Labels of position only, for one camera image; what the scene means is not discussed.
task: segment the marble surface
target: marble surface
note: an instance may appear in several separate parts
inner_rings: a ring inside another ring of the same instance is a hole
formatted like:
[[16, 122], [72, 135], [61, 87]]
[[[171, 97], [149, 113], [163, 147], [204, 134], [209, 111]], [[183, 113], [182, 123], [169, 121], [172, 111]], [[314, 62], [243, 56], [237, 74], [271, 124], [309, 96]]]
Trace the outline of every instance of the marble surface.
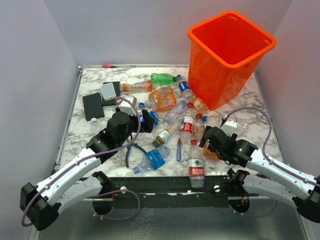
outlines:
[[[187, 67], [129, 67], [129, 68], [85, 68], [83, 70], [82, 79], [78, 89], [74, 110], [71, 117], [69, 130], [67, 133], [66, 142], [64, 145], [61, 165], [63, 167], [69, 161], [71, 161], [77, 154], [85, 147], [86, 143], [95, 134], [91, 131], [91, 123], [85, 119], [84, 105], [82, 97], [89, 94], [98, 93], [100, 87], [104, 82], [120, 81], [121, 83], [137, 83], [145, 80], [150, 80], [152, 73], [168, 73], [176, 76], [177, 74], [183, 77], [188, 77]], [[136, 93], [133, 94], [138, 102], [145, 102], [148, 100], [148, 93]], [[251, 75], [239, 95], [229, 103], [223, 105], [216, 111], [209, 111], [208, 116], [213, 120], [225, 115], [229, 111], [244, 107], [251, 106], [261, 109], [265, 109], [265, 105], [262, 100], [261, 93], [259, 91], [257, 81], [254, 74]], [[115, 112], [115, 106], [104, 107], [105, 117], [99, 118], [98, 122], [104, 128], [108, 122], [108, 119]], [[165, 127], [166, 123], [163, 122], [165, 112], [159, 112], [160, 122], [157, 127], [157, 134], [160, 133]], [[262, 114], [254, 110], [242, 110], [233, 115], [238, 121], [247, 123], [246, 129], [239, 135], [241, 139], [245, 139], [256, 144], [259, 148], [262, 147], [265, 137], [268, 133], [268, 121]], [[187, 176], [188, 175], [188, 150], [190, 145], [182, 145], [182, 161], [176, 161], [178, 135], [172, 137], [165, 145], [171, 148], [168, 161], [151, 172], [144, 172], [134, 174], [132, 168], [137, 166], [143, 158], [142, 152], [132, 148], [129, 157], [129, 167], [126, 168], [124, 157], [127, 149], [125, 148], [122, 154], [117, 154], [104, 164], [95, 168], [91, 172], [85, 175], [90, 176], [95, 171], [103, 171], [109, 177], [165, 177], [165, 176]], [[137, 143], [143, 147], [147, 152], [154, 149], [154, 147], [148, 143], [148, 141], [137, 141]], [[274, 135], [267, 144], [266, 152], [268, 155], [282, 161], [281, 153], [279, 151], [277, 142]], [[209, 168], [209, 161], [204, 161], [205, 174], [208, 175], [225, 175], [230, 166], [226, 165], [223, 161], [216, 164], [215, 169]], [[240, 169], [239, 166], [231, 166], [235, 171]]]

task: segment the pliers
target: pliers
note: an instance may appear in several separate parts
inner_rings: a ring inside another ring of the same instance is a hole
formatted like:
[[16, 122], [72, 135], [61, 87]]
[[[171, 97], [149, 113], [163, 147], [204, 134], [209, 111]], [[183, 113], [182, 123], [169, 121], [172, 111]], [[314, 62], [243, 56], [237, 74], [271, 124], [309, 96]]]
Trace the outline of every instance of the pliers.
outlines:
[[144, 155], [147, 154], [146, 150], [144, 150], [142, 147], [140, 147], [138, 145], [138, 143], [134, 143], [134, 144], [127, 146], [126, 148], [128, 150], [126, 151], [126, 154], [125, 154], [125, 165], [127, 168], [129, 168], [129, 154], [130, 154], [131, 146], [134, 146], [136, 149], [139, 149], [141, 152], [143, 152]]

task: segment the orange trash can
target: orange trash can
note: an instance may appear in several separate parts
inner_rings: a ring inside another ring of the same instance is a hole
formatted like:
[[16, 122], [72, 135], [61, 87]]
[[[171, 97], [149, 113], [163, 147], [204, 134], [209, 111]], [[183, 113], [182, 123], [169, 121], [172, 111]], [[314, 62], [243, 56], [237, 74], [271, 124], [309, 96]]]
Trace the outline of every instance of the orange trash can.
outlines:
[[277, 41], [235, 11], [226, 11], [188, 30], [188, 84], [210, 110], [236, 97], [265, 53]]

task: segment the white wall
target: white wall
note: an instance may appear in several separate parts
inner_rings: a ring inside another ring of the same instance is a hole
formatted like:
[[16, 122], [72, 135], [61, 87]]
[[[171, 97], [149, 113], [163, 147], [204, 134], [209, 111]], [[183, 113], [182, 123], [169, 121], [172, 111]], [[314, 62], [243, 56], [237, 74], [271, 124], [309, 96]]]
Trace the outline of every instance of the white wall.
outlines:
[[45, 0], [80, 65], [188, 64], [188, 28], [236, 10], [273, 34], [292, 0]]
[[20, 189], [53, 170], [78, 68], [42, 0], [0, 3], [0, 239], [28, 239]]
[[[315, 176], [320, 175], [319, 9], [319, 0], [294, 0], [275, 33], [277, 46], [257, 71], [284, 160]], [[314, 228], [320, 239], [320, 225]]]

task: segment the purple cable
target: purple cable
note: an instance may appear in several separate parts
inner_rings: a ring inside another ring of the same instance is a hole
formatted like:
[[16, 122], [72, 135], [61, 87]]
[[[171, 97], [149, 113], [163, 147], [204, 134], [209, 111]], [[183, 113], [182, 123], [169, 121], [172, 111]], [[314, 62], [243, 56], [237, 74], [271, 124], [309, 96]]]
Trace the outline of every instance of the purple cable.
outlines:
[[251, 218], [251, 219], [260, 219], [260, 218], [265, 218], [265, 217], [269, 217], [270, 215], [272, 215], [278, 209], [279, 201], [276, 201], [275, 207], [269, 213], [258, 215], [258, 216], [240, 213], [240, 212], [236, 211], [230, 204], [229, 204], [229, 207], [233, 210], [234, 213], [241, 215], [243, 217], [247, 217], [247, 218]]
[[[132, 144], [136, 138], [138, 137], [139, 133], [140, 133], [140, 130], [141, 130], [141, 121], [140, 121], [140, 117], [139, 117], [139, 113], [136, 109], [136, 107], [127, 99], [123, 98], [123, 97], [120, 97], [118, 96], [115, 100], [118, 101], [119, 99], [123, 100], [123, 101], [126, 101], [131, 107], [132, 109], [134, 110], [136, 116], [137, 116], [137, 119], [138, 119], [138, 129], [136, 131], [136, 135], [133, 137], [133, 139], [131, 141], [129, 141], [127, 144], [121, 146], [121, 147], [118, 147], [118, 148], [115, 148], [115, 149], [112, 149], [112, 150], [108, 150], [108, 151], [102, 151], [102, 152], [98, 152], [98, 153], [95, 153], [95, 154], [92, 154], [90, 156], [86, 156], [82, 159], [80, 159], [79, 161], [77, 161], [77, 164], [73, 164], [71, 166], [69, 166], [66, 170], [64, 170], [63, 172], [61, 172], [55, 179], [53, 179], [51, 182], [49, 182], [47, 184], [47, 187], [50, 187], [52, 184], [54, 184], [58, 179], [60, 179], [63, 175], [65, 175], [67, 172], [69, 172], [72, 168], [74, 168], [75, 166], [77, 166], [78, 164], [82, 163], [83, 161], [85, 160], [88, 160], [88, 159], [91, 159], [91, 158], [94, 158], [94, 157], [98, 157], [98, 156], [101, 156], [101, 155], [105, 155], [105, 154], [109, 154], [109, 153], [113, 153], [113, 152], [117, 152], [121, 149], [124, 149], [126, 148], [127, 146], [129, 146], [130, 144]], [[26, 216], [27, 216], [27, 212], [29, 211], [31, 205], [34, 203], [34, 201], [46, 190], [46, 188], [42, 188], [38, 193], [36, 193], [34, 195], [34, 197], [30, 200], [30, 202], [28, 203], [28, 205], [25, 207], [25, 210], [23, 212], [23, 215], [22, 215], [22, 219], [21, 219], [21, 225], [23, 227], [29, 227], [32, 225], [32, 222], [31, 223], [25, 223], [25, 220], [26, 220]]]
[[[266, 146], [267, 146], [267, 142], [271, 136], [271, 132], [272, 132], [272, 122], [271, 122], [271, 119], [267, 116], [267, 114], [265, 114], [265, 112], [263, 112], [262, 110], [260, 110], [259, 108], [256, 108], [256, 107], [253, 107], [253, 106], [244, 106], [244, 107], [240, 107], [240, 108], [237, 108], [235, 110], [232, 110], [230, 111], [226, 117], [228, 118], [231, 114], [234, 114], [235, 112], [238, 112], [240, 110], [243, 110], [243, 109], [253, 109], [253, 110], [256, 110], [260, 113], [262, 113], [265, 118], [268, 120], [268, 123], [269, 123], [269, 132], [268, 132], [268, 135], [266, 136], [265, 140], [264, 140], [264, 143], [262, 145], [262, 154], [263, 156], [265, 157], [265, 159], [271, 164], [271, 165], [274, 165], [276, 166], [278, 169], [284, 171], [285, 173], [287, 174], [290, 174], [291, 176], [293, 177], [296, 177], [297, 179], [300, 179], [300, 180], [303, 180], [305, 181], [305, 178], [286, 169], [285, 167], [282, 167], [281, 165], [277, 164], [276, 162], [272, 162], [272, 160], [268, 157], [268, 155], [266, 154]], [[320, 188], [320, 184], [316, 183], [316, 182], [313, 182], [311, 180], [307, 180], [306, 181], [308, 184], [311, 184], [311, 185], [314, 185], [314, 186], [317, 186], [318, 188]]]
[[94, 212], [94, 216], [97, 215], [100, 218], [114, 220], [114, 221], [125, 221], [125, 220], [132, 219], [134, 216], [136, 216], [140, 211], [140, 199], [139, 199], [139, 196], [134, 191], [131, 191], [131, 190], [128, 190], [128, 189], [127, 190], [115, 190], [115, 191], [110, 191], [110, 192], [107, 192], [107, 193], [99, 194], [99, 195], [96, 195], [94, 197], [102, 197], [102, 196], [115, 194], [115, 193], [120, 193], [120, 192], [129, 192], [129, 193], [133, 194], [136, 197], [136, 199], [138, 200], [138, 207], [136, 208], [136, 211], [134, 212], [134, 214], [132, 214], [130, 216], [127, 216], [127, 217], [123, 217], [123, 218], [114, 218], [114, 217], [110, 217], [110, 216], [99, 215], [98, 213], [96, 213], [95, 206], [92, 204], [92, 211]]

